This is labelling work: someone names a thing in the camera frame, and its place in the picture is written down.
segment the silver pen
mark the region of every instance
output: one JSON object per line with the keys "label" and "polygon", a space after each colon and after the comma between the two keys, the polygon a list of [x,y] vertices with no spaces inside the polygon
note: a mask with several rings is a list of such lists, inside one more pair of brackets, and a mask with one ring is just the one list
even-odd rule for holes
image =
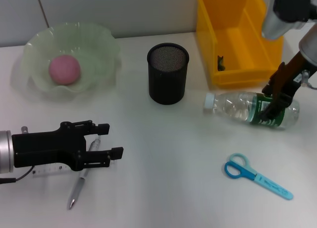
{"label": "silver pen", "polygon": [[[89,147],[88,151],[96,151],[99,149],[100,146],[100,139],[101,136],[98,136],[91,144]],[[74,204],[77,202],[79,194],[81,192],[81,189],[83,188],[84,184],[85,184],[85,180],[86,177],[88,175],[90,169],[83,169],[80,174],[79,177],[74,185],[73,191],[70,194],[69,200],[68,200],[68,204],[67,204],[67,208],[70,210],[72,209],[72,207],[74,206]]]}

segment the black mesh pen holder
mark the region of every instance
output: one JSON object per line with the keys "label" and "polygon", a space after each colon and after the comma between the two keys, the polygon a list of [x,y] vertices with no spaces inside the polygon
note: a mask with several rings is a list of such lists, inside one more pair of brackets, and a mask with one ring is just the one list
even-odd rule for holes
{"label": "black mesh pen holder", "polygon": [[173,43],[154,46],[148,53],[149,94],[157,103],[171,105],[185,93],[187,51]]}

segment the white bottle cap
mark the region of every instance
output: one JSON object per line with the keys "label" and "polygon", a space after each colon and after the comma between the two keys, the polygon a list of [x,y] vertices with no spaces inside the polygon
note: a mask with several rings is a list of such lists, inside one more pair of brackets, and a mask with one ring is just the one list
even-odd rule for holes
{"label": "white bottle cap", "polygon": [[205,105],[204,109],[212,109],[213,108],[213,102],[214,102],[214,94],[213,93],[207,93],[205,98]]}

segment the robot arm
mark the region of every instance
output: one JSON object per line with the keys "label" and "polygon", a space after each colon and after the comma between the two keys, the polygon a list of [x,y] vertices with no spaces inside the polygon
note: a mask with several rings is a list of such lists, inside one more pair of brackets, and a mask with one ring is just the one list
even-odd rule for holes
{"label": "robot arm", "polygon": [[[63,163],[74,171],[109,167],[110,160],[122,158],[123,148],[106,151],[86,151],[85,135],[107,135],[109,124],[95,125],[91,120],[62,122],[56,131],[11,135],[0,131],[0,173],[16,168]],[[16,182],[15,178],[0,178],[1,183]]]}
{"label": "robot arm", "polygon": [[[262,36],[277,39],[298,23],[317,19],[317,7],[311,0],[270,0],[262,25]],[[288,64],[279,66],[262,92],[273,98],[272,103],[261,114],[262,120],[276,118],[289,107],[296,91],[302,85],[302,73],[308,78],[317,71],[317,25],[299,43],[299,52]]]}

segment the table surface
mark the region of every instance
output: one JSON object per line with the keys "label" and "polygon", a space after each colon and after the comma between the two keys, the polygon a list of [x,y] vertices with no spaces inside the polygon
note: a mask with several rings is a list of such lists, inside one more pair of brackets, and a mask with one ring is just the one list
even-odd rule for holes
{"label": "table surface", "polygon": [[[0,49],[1,130],[20,133],[59,128],[62,121],[109,123],[101,148],[124,147],[122,160],[94,169],[78,203],[66,204],[78,173],[0,186],[3,227],[228,228],[314,227],[317,224],[317,100],[302,88],[298,123],[286,131],[233,123],[203,114],[208,84],[194,33],[118,39],[114,79],[71,97],[36,91],[19,69],[23,47]],[[162,106],[148,95],[146,55],[174,42],[190,55],[183,100]],[[284,59],[298,50],[286,43]],[[223,166],[232,153],[294,194],[292,201],[251,181],[230,179]],[[17,177],[28,168],[15,169]]]}

